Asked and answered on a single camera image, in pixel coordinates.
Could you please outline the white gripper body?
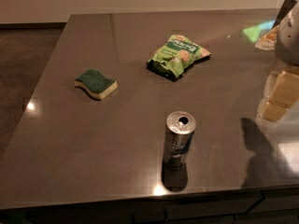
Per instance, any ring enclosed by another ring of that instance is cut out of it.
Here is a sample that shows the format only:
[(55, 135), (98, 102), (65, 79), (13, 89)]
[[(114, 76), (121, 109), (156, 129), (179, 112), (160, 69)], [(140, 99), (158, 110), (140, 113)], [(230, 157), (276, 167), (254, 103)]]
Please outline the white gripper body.
[(284, 8), (276, 20), (278, 25), (275, 53), (289, 65), (299, 65), (299, 5)]

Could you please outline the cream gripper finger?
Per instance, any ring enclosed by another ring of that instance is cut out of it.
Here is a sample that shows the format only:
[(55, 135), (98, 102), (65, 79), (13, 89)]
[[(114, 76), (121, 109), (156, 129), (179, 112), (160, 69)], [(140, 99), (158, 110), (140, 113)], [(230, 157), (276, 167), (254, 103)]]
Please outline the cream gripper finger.
[(299, 67), (281, 72), (272, 71), (266, 80), (259, 116), (268, 121), (279, 121), (299, 101)]
[(255, 47), (261, 50), (274, 50), (277, 41), (278, 28), (279, 26), (275, 26), (267, 34), (259, 38), (255, 43)]

